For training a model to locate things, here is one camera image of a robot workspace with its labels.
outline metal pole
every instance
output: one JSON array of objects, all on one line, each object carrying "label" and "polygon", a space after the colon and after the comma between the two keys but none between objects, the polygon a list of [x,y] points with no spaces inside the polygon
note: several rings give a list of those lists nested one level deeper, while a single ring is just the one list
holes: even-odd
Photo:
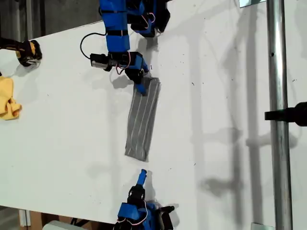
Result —
[{"label": "metal pole", "polygon": [[32,0],[26,0],[26,15],[27,15],[27,38],[33,39],[33,17],[32,17]]},{"label": "metal pole", "polygon": [[[267,0],[271,111],[285,109],[287,67],[283,0]],[[292,230],[289,127],[271,121],[276,230]]]}]

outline yellow cloth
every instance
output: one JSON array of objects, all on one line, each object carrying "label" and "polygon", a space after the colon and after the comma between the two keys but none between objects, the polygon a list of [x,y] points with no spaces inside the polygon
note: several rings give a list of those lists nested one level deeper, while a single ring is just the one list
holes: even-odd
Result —
[{"label": "yellow cloth", "polygon": [[18,118],[21,105],[13,99],[13,80],[0,76],[0,118],[11,120]]}]

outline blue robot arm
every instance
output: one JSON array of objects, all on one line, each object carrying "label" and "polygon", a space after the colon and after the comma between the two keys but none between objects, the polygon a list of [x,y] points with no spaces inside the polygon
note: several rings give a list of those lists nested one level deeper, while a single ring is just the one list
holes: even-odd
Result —
[{"label": "blue robot arm", "polygon": [[142,169],[138,181],[129,191],[127,203],[122,203],[118,212],[118,221],[114,230],[172,230],[169,213],[175,208],[167,206],[157,208],[154,203],[145,201],[145,183],[147,171]]},{"label": "blue robot arm", "polygon": [[142,94],[146,94],[142,85],[143,74],[149,71],[139,52],[130,52],[128,24],[132,30],[143,37],[154,37],[155,30],[163,32],[170,13],[168,0],[100,0],[100,14],[106,27],[106,45],[108,54],[91,54],[94,67],[111,71],[116,68],[118,74],[125,71]]}]

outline white tabletop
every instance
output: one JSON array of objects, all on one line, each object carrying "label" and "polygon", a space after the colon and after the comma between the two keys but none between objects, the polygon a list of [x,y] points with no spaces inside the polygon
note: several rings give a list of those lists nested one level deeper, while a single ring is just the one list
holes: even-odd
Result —
[{"label": "white tabletop", "polygon": [[[149,162],[124,156],[131,82],[92,68],[79,50],[84,35],[104,32],[102,22],[39,38],[44,57],[34,70],[0,51],[23,105],[19,119],[0,121],[0,205],[112,223],[145,168],[146,199],[176,204],[178,230],[274,226],[266,4],[235,2],[169,2],[169,25],[151,44],[130,31],[131,50],[162,83]],[[307,99],[307,5],[285,4],[294,106]],[[84,51],[106,53],[105,39],[87,38]],[[290,133],[294,227],[302,230],[307,129],[291,124]]]}]

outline gray towel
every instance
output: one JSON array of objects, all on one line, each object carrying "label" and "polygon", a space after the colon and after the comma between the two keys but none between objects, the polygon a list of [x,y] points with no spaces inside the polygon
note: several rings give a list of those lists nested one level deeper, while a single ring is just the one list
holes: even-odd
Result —
[{"label": "gray towel", "polygon": [[128,117],[125,155],[146,161],[153,134],[155,111],[160,92],[158,78],[143,78],[147,95],[142,96],[134,87]]}]

